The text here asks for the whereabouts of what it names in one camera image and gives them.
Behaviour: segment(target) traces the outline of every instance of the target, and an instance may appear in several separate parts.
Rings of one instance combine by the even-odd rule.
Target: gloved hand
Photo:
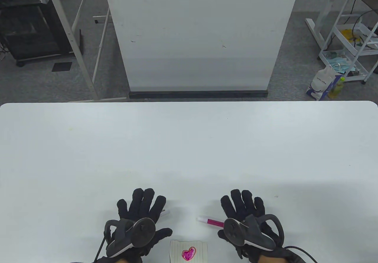
[[[253,201],[252,193],[250,191],[243,190],[242,193],[240,193],[239,189],[234,189],[231,191],[231,198],[234,202],[236,211],[232,206],[230,198],[227,195],[223,196],[220,200],[223,211],[228,218],[233,218],[239,222],[242,222],[249,215],[254,215],[255,217],[261,217],[262,215],[265,215],[264,202],[260,197],[255,197]],[[304,263],[303,259],[301,259],[294,252],[282,248],[282,240],[276,233],[272,231],[271,227],[266,222],[262,223],[260,228],[264,234],[274,240],[277,246],[276,249],[273,251],[264,251],[248,244],[245,244],[244,246],[234,245],[240,259],[242,259],[244,256],[247,257],[250,262],[258,263],[260,256],[264,255],[266,257],[283,258],[291,263]],[[218,236],[221,239],[224,239],[227,242],[231,243],[224,234],[223,229],[218,231]]]
[[[156,200],[155,204],[151,207],[152,199],[154,198],[155,192],[152,188],[148,188],[145,191],[143,189],[138,188],[134,190],[133,193],[133,200],[131,201],[130,207],[127,210],[127,203],[124,199],[120,199],[117,202],[118,207],[118,214],[120,218],[138,221],[141,218],[150,218],[151,220],[156,222],[159,220],[160,213],[162,212],[165,204],[166,198],[164,196],[159,195]],[[112,259],[103,257],[99,259],[98,263],[113,263],[117,262],[120,259],[125,259],[128,263],[141,263],[142,259],[141,256],[146,256],[150,252],[151,248],[154,247],[160,240],[171,236],[172,230],[169,228],[160,229],[155,232],[155,236],[151,239],[151,241],[142,248],[135,248],[132,247],[125,252],[121,253],[117,257]]]

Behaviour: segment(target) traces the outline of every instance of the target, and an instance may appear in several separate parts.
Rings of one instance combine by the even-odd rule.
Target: pink marker
[[[223,228],[223,224],[224,224],[223,222],[220,222],[220,221],[217,221],[217,220],[213,220],[213,219],[209,219],[206,216],[199,216],[199,217],[197,217],[197,221],[203,222],[203,223],[206,223],[206,224],[210,224],[212,226],[221,227],[221,228]]]

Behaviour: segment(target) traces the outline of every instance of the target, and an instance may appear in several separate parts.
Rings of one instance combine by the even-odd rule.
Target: paper note
[[[208,263],[208,245],[202,241],[170,241],[171,263]]]

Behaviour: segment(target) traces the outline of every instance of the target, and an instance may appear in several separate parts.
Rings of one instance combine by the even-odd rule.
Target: black shelf unit
[[[51,0],[0,0],[0,42],[20,67],[73,53]]]

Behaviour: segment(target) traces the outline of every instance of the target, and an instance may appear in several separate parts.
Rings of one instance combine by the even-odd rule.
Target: white metal stand
[[[312,35],[314,36],[317,44],[319,47],[323,47],[324,45],[324,38],[320,34],[320,31],[322,30],[324,26],[325,19],[327,18],[329,12],[331,11],[332,5],[335,2],[335,0],[325,0],[324,2],[324,8],[319,13],[319,16],[316,19],[316,22],[313,21],[311,18],[306,18],[306,24],[311,31]]]
[[[86,0],[81,0],[80,7],[77,11],[77,15],[76,15],[76,18],[75,18],[72,26],[70,26],[70,23],[67,20],[67,17],[66,17],[66,14],[64,12],[61,1],[60,0],[52,0],[52,1],[53,1],[54,6],[55,6],[56,12],[59,16],[59,19],[61,20],[64,31],[66,32],[66,35],[67,35],[67,37],[70,41],[70,45],[71,45],[72,50],[73,50],[75,57],[77,59],[77,63],[80,66],[84,80],[85,80],[85,82],[88,86],[88,89],[89,89],[89,91],[92,95],[92,100],[89,100],[88,102],[92,102],[92,101],[107,101],[107,102],[110,102],[110,101],[118,101],[118,102],[126,101],[127,97],[113,98],[113,99],[100,99],[100,97],[97,94],[96,88],[94,86],[94,83],[95,83],[95,80],[96,80],[96,75],[97,75],[97,70],[98,70],[98,65],[99,65],[100,58],[101,58],[102,47],[104,45],[106,29],[107,29],[107,26],[108,26],[110,9],[108,8],[108,11],[107,11],[105,24],[104,24],[104,30],[102,32],[101,42],[100,42],[100,45],[99,45],[99,51],[98,51],[98,54],[97,54],[96,66],[94,68],[93,75],[92,75],[92,78],[91,78],[90,75],[89,75],[88,69],[85,65],[83,55],[81,54],[81,51],[79,49],[79,45],[78,45],[77,40],[76,40],[76,31],[77,31],[76,27],[77,27],[77,23],[80,19],[81,11],[84,7]]]
[[[365,67],[358,61],[358,58],[363,55],[376,55],[378,54],[378,37],[373,36],[375,34],[375,30],[378,28],[378,22],[375,24],[373,29],[370,31],[365,25],[362,24],[362,16],[360,14],[345,14],[343,15],[344,9],[347,5],[349,0],[346,0],[343,8],[341,9],[339,16],[337,17],[335,24],[333,24],[332,30],[330,31],[327,40],[324,42],[322,50],[320,51],[319,57],[324,62],[324,64],[330,65],[327,58],[332,58],[333,56],[343,57],[347,59],[347,63],[349,64],[348,70],[346,70],[344,77],[345,81],[357,81],[363,80],[363,84],[366,83],[370,75],[378,66],[378,61],[375,63],[373,68],[370,71],[367,71]],[[359,22],[355,24],[342,24],[337,25],[341,17],[359,17]],[[349,42],[347,38],[341,33],[343,30],[352,30],[353,36],[360,36],[363,38],[363,44],[361,46],[357,46],[355,39],[354,43]],[[337,51],[325,51],[328,46],[328,42],[331,39],[331,36],[335,34],[337,38],[341,41],[344,48],[342,50]],[[353,68],[356,68],[359,71],[359,75],[348,77],[348,74]]]

